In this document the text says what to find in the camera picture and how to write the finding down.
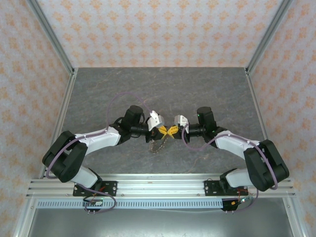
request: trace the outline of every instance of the yellow object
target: yellow object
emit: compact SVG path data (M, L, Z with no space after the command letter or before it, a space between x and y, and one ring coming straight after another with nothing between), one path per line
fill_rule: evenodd
M177 133L179 130L178 126L177 125L174 125L172 126L171 128L169 128L169 130L167 131L167 128L165 126L161 126L159 128L159 132L163 134L163 137L165 137L165 135L169 135L170 137L174 138L173 137L173 134Z

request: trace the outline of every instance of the black mounting plate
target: black mounting plate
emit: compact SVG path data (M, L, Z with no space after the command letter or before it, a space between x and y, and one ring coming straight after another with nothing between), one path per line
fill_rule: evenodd
M117 195L118 182L117 181L102 181L101 187L105 187L101 192L110 194L111 196ZM89 197L92 196L92 192L83 189L79 185L74 186L74 197Z
M238 189L248 190L244 187L231 188L229 190L224 191L223 188L219 184L219 180L206 180L204 181L204 192L205 196L238 196ZM240 191L241 196L247 196L248 192Z

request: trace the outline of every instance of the patterned wallpaper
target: patterned wallpaper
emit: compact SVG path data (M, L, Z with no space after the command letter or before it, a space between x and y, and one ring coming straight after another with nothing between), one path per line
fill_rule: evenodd
M39 0L74 67L245 67L282 0Z
M13 235L68 73L25 0L0 1L0 236Z
M252 81L269 135L296 180L311 233L316 233L315 69L315 0L294 0Z

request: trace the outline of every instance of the gray marble surface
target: gray marble surface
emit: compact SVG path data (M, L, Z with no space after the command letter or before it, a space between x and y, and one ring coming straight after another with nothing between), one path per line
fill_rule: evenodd
M263 140L263 134L243 68L80 68L67 109L63 131L86 133L106 126L106 109L119 92L130 91L160 113L167 126L182 114L198 121L196 110L210 106L221 127L243 137ZM142 106L130 95L118 98L110 122L124 116L130 105ZM149 113L144 108L145 116ZM191 146L202 146L193 138ZM97 173L222 173L245 168L237 156L211 146L188 150L181 140L168 139L157 154L145 138L130 139L86 156L83 164Z

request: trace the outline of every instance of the robotic arm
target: robotic arm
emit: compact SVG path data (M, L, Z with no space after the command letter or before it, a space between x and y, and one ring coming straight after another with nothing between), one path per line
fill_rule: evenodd
M213 147L227 150L246 162L247 169L232 169L220 176L219 185L224 193L229 194L234 188L244 186L254 186L264 192L268 188L272 188L275 183L289 176L288 168L272 141L247 140L217 126L210 107L199 108L197 117L198 123L189 124L184 116L176 116L175 124L179 127L179 130L173 137L183 138L188 143L191 137L202 136L206 143L213 140L210 143ZM269 164L266 164L266 161L263 160L262 154L267 158L271 169L268 167Z
M133 135L145 136L146 142L161 139L162 134L158 127L164 124L163 117L152 111L146 122L144 120L143 109L133 105L126 111L124 117L110 124L107 130L102 129L86 134L72 134L70 131L65 131L45 154L42 162L49 167L63 147L80 138L61 154L51 171L63 183L73 181L97 191L101 188L102 179L94 171L81 165L84 157L98 149L120 145Z

